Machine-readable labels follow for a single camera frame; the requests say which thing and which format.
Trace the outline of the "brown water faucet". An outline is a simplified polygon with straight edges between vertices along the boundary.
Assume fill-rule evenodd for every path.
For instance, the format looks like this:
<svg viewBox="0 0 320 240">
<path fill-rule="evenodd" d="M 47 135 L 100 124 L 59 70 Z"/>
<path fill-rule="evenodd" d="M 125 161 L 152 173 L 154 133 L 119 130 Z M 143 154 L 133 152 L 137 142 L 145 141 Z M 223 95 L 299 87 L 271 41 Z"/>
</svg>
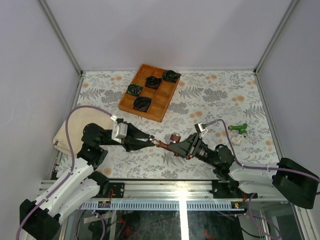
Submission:
<svg viewBox="0 0 320 240">
<path fill-rule="evenodd" d="M 181 136 L 178 133 L 172 133 L 171 136 L 170 136 L 170 139 L 169 139 L 170 143 L 166 144 L 166 143 L 163 143 L 163 142 L 159 142 L 158 147 L 159 148 L 163 148 L 163 149 L 171 152 L 172 150 L 169 149 L 169 145 L 172 145 L 172 144 L 175 144 L 175 143 L 179 143 L 180 139 L 181 139 Z"/>
</svg>

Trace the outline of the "chrome threaded pipe nipple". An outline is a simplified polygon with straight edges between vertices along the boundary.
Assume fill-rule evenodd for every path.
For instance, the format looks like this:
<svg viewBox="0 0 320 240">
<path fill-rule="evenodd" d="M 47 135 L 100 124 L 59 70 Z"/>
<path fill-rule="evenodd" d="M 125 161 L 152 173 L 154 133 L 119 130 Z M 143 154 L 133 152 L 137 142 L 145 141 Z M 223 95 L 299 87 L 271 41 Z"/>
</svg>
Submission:
<svg viewBox="0 0 320 240">
<path fill-rule="evenodd" d="M 148 137 L 148 141 L 149 141 L 150 143 L 154 144 L 154 145 L 155 145 L 156 147 L 158 147 L 158 148 L 159 148 L 159 147 L 161 146 L 161 144 L 162 144 L 162 142 L 161 142 L 160 140 L 157 140 L 154 135 L 150 135 L 150 136 Z"/>
</svg>

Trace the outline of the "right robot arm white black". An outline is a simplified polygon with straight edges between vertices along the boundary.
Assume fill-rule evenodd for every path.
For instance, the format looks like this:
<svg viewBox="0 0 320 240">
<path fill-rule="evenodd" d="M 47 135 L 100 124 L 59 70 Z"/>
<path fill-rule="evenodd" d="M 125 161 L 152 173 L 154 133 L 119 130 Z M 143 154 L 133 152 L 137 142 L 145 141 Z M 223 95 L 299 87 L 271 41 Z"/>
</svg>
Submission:
<svg viewBox="0 0 320 240">
<path fill-rule="evenodd" d="M 223 195 L 235 198 L 257 194 L 267 198 L 285 198 L 304 208 L 314 207 L 320 179 L 302 165 L 283 157 L 272 165 L 238 163 L 235 155 L 224 144 L 210 149 L 198 133 L 185 140 L 170 136 L 168 150 L 185 159 L 196 158 L 213 167 L 213 173 L 227 183 Z"/>
</svg>

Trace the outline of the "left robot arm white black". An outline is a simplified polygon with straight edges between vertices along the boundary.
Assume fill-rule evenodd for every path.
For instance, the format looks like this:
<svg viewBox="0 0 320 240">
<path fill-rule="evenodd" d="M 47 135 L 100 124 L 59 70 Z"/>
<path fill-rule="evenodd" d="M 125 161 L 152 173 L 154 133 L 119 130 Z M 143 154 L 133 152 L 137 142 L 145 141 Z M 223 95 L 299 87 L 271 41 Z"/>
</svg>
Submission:
<svg viewBox="0 0 320 240">
<path fill-rule="evenodd" d="M 108 154 L 102 146 L 122 146 L 127 152 L 154 146 L 154 136 L 120 120 L 113 129 L 87 124 L 83 144 L 71 167 L 42 195 L 25 199 L 19 207 L 20 225 L 16 238 L 26 231 L 36 240 L 51 240 L 65 219 L 92 197 L 105 197 L 109 179 L 97 171 Z"/>
</svg>

